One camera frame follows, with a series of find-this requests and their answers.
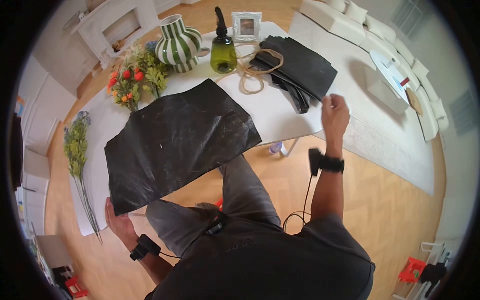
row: black cable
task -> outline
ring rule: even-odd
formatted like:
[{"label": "black cable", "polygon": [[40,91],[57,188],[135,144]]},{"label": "black cable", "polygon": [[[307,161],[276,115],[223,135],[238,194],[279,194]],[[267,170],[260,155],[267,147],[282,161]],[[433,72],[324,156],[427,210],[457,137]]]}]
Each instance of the black cable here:
[{"label": "black cable", "polygon": [[312,177],[313,175],[310,175],[310,180],[308,182],[308,188],[307,188],[307,194],[305,195],[305,202],[303,203],[303,210],[302,211],[296,211],[296,212],[293,212],[291,213],[290,215],[287,216],[287,218],[285,219],[285,221],[283,221],[283,225],[282,225],[282,228],[283,228],[283,231],[286,231],[287,230],[287,227],[286,227],[286,224],[287,224],[287,221],[288,219],[291,217],[291,216],[297,216],[299,217],[301,220],[302,220],[302,226],[305,226],[307,224],[307,222],[305,222],[305,214],[308,214],[308,215],[312,215],[311,213],[306,213],[305,212],[305,208],[307,206],[307,198],[308,198],[308,192],[310,191],[310,185],[312,184]]},{"label": "black cable", "polygon": [[308,181],[307,194],[305,195],[305,202],[303,203],[303,215],[302,215],[302,219],[305,218],[305,207],[307,206],[308,192],[309,192],[309,190],[310,190],[310,185],[312,184],[312,177],[313,177],[313,174],[310,175],[310,180]]},{"label": "black cable", "polygon": [[178,257],[178,256],[173,256],[173,255],[168,255],[168,254],[165,254],[165,253],[163,253],[163,252],[161,252],[161,251],[160,251],[160,253],[161,253],[161,254],[163,254],[163,255],[169,256],[169,257],[173,257],[173,258],[180,258],[180,259],[181,259],[181,257]]}]

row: hand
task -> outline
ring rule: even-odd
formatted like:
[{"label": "hand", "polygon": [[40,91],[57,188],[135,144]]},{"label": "hand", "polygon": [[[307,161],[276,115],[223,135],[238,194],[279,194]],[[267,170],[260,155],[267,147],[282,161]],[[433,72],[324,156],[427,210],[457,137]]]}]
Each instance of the hand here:
[{"label": "hand", "polygon": [[322,124],[327,142],[326,155],[341,158],[343,134],[350,120],[348,107],[345,99],[336,94],[324,96],[322,103]]},{"label": "hand", "polygon": [[108,227],[119,237],[128,251],[135,249],[138,244],[138,235],[135,232],[135,228],[133,228],[132,220],[130,220],[128,214],[121,216],[115,215],[110,197],[107,197],[105,203],[105,219],[107,220]]}]

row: parquet floor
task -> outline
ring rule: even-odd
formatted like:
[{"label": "parquet floor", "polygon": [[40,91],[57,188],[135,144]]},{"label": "parquet floor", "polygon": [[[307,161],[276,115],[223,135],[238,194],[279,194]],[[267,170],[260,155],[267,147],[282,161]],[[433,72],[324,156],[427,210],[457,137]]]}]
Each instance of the parquet floor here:
[{"label": "parquet floor", "polygon": [[[273,21],[288,31],[290,19],[300,3],[301,0],[202,0],[192,6],[174,7],[159,17],[181,13],[186,25],[204,34],[216,27],[214,7],[218,5],[227,24],[231,24],[231,11],[261,11],[264,21]],[[159,31],[153,30],[143,37],[143,41],[152,40],[157,34]],[[80,99],[72,108],[70,118],[107,84],[108,73],[107,69],[95,79],[84,81],[79,87]],[[94,235],[83,237],[78,229],[70,194],[67,159],[62,151],[62,127],[63,124],[60,124],[57,128],[48,151],[51,179],[45,232],[62,235],[73,257],[73,267],[90,292],[90,299],[143,299],[155,285],[140,264],[128,257],[128,251],[110,229],[101,232],[103,246]],[[324,150],[325,142],[313,136],[301,138],[289,158],[270,155],[268,146],[256,147],[245,153],[270,193],[282,220],[289,213],[302,209],[310,177],[307,150],[314,146]],[[406,258],[421,258],[420,242],[434,240],[445,191],[445,166],[438,136],[432,141],[432,146],[435,165],[433,197],[390,171],[344,150],[344,223],[377,265],[369,299],[390,299]],[[221,197],[221,186],[220,174],[212,171],[167,199],[184,206],[192,206],[195,202],[215,202]],[[132,220],[137,233],[145,233],[163,246],[146,218],[133,216]],[[291,219],[287,232],[296,233],[300,226],[300,221]]]}]

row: black garbage bag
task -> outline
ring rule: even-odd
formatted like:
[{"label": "black garbage bag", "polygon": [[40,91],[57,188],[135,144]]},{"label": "black garbage bag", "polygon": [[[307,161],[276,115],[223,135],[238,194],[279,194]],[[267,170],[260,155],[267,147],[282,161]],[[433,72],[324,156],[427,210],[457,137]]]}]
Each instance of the black garbage bag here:
[{"label": "black garbage bag", "polygon": [[261,141],[251,116],[210,79],[155,100],[105,146],[115,215],[176,191]]},{"label": "black garbage bag", "polygon": [[[299,113],[308,111],[312,99],[321,101],[335,79],[337,71],[329,61],[291,37],[269,36],[260,43],[260,48],[272,49],[283,55],[283,65],[270,75],[283,83]],[[268,70],[278,62],[269,53],[260,52],[250,61],[250,65]]]}]

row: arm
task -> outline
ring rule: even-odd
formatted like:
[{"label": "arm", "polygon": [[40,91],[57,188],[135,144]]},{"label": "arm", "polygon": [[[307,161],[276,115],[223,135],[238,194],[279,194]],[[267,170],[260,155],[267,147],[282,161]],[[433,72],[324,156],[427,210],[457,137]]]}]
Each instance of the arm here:
[{"label": "arm", "polygon": [[[133,223],[128,217],[128,214],[121,216],[115,216],[113,211],[113,205],[110,202],[110,197],[107,198],[105,203],[105,219],[107,225],[110,227],[113,233],[123,242],[128,251],[132,251],[138,244],[138,235],[133,228]],[[173,268],[172,265],[161,258],[160,256],[154,256],[153,254],[147,254],[140,264],[144,267],[151,279],[156,285],[165,279],[167,274]]]},{"label": "arm", "polygon": [[[342,159],[343,134],[350,115],[343,97],[331,94],[322,99],[322,124],[326,136],[325,155]],[[335,214],[343,219],[343,174],[322,170],[313,193],[311,220]]]}]

